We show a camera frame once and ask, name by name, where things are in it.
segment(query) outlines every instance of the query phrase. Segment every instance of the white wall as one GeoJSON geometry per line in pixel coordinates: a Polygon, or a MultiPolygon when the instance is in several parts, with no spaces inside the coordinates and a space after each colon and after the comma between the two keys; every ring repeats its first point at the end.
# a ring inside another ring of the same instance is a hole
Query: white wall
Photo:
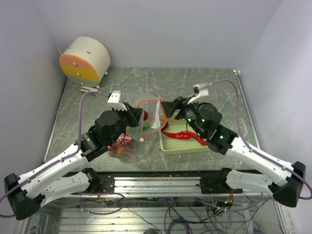
{"type": "Polygon", "coordinates": [[[102,42],[113,66],[241,70],[281,0],[34,0],[62,52],[102,42]]]}
{"type": "MultiPolygon", "coordinates": [[[[0,178],[42,163],[64,87],[59,52],[31,0],[0,0],[0,178]]],[[[0,194],[4,193],[3,182],[0,194]]],[[[10,215],[7,199],[0,213],[10,215]]],[[[1,234],[16,220],[0,218],[1,234]]]]}
{"type": "MultiPolygon", "coordinates": [[[[242,70],[242,85],[262,149],[305,163],[312,183],[311,0],[281,3],[242,70]]],[[[311,233],[311,209],[304,200],[291,209],[297,234],[311,233]]]]}

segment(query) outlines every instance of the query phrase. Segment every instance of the yellow tray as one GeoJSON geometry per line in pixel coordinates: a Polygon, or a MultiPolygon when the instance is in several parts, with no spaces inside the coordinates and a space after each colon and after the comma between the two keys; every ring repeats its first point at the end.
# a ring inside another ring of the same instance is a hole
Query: yellow tray
{"type": "MultiPolygon", "coordinates": [[[[168,133],[178,133],[181,131],[186,131],[186,121],[184,119],[176,120],[174,117],[177,113],[167,119],[169,124],[168,128],[165,130],[168,133]]],[[[188,126],[189,132],[194,132],[193,129],[188,126]]],[[[192,152],[204,152],[208,151],[208,146],[200,144],[197,140],[191,138],[189,140],[173,139],[163,133],[159,132],[160,147],[164,155],[175,155],[175,154],[185,154],[192,152]]]]}

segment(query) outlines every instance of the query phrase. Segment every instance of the white clip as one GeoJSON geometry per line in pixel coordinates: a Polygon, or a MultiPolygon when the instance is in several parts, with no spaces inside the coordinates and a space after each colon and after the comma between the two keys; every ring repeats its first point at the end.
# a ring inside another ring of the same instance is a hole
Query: white clip
{"type": "MultiPolygon", "coordinates": [[[[201,86],[203,86],[204,84],[197,84],[194,85],[194,87],[200,88],[201,86]]],[[[199,90],[198,94],[195,94],[194,97],[192,97],[187,104],[191,104],[193,102],[195,102],[198,98],[200,97],[204,97],[204,96],[208,96],[209,92],[208,92],[208,88],[199,90]]]]}

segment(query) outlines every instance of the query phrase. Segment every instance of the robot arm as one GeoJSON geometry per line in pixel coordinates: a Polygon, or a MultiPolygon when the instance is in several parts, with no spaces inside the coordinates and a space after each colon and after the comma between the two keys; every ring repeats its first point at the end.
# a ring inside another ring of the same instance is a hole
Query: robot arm
{"type": "Polygon", "coordinates": [[[303,178],[305,176],[305,165],[301,162],[291,164],[280,160],[268,153],[250,145],[249,149],[241,137],[234,131],[220,124],[222,114],[210,103],[195,102],[200,96],[207,96],[206,90],[196,91],[193,97],[178,97],[171,102],[163,101],[161,104],[168,118],[176,110],[179,110],[176,119],[185,119],[189,126],[200,136],[206,139],[206,145],[214,152],[225,156],[232,156],[239,159],[262,174],[242,173],[230,168],[222,168],[218,179],[212,183],[201,182],[202,193],[210,193],[213,188],[223,187],[227,189],[246,189],[256,192],[263,192],[272,195],[279,203],[295,207],[297,205],[303,183],[290,171],[296,172],[303,178]],[[256,154],[255,151],[278,162],[279,167],[274,163],[256,154]]]}
{"type": "Polygon", "coordinates": [[[73,169],[81,170],[88,162],[108,151],[108,146],[115,143],[128,126],[138,126],[143,109],[120,102],[120,91],[113,91],[108,103],[112,110],[104,111],[94,126],[82,134],[78,153],[67,157],[77,151],[76,141],[40,167],[20,176],[12,173],[4,179],[6,192],[21,185],[7,197],[17,220],[33,215],[40,207],[64,195],[80,191],[91,193],[98,188],[99,178],[92,168],[85,168],[72,177],[61,177],[73,169]],[[31,180],[31,176],[39,171],[42,172],[31,180]]]}

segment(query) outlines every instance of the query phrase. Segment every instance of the red pepper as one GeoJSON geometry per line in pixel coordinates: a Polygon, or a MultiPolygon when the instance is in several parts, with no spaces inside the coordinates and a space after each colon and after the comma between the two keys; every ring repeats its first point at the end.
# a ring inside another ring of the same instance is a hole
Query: red pepper
{"type": "Polygon", "coordinates": [[[161,131],[164,135],[170,137],[170,138],[175,138],[175,139],[183,139],[183,140],[188,140],[191,139],[191,136],[186,133],[168,133],[161,131]]]}
{"type": "Polygon", "coordinates": [[[200,138],[196,133],[192,133],[192,132],[189,132],[189,131],[182,131],[182,132],[178,132],[178,133],[168,133],[168,132],[165,132],[164,130],[166,128],[168,128],[168,123],[166,123],[166,125],[161,129],[161,132],[170,137],[170,138],[174,138],[174,139],[183,139],[183,140],[189,140],[191,138],[194,138],[196,139],[200,144],[202,145],[206,145],[206,141],[202,138],[200,138]]]}
{"type": "Polygon", "coordinates": [[[200,144],[206,145],[206,141],[204,139],[200,138],[196,133],[192,133],[189,131],[182,131],[182,132],[179,132],[179,134],[189,134],[191,136],[191,138],[196,139],[200,144]]]}

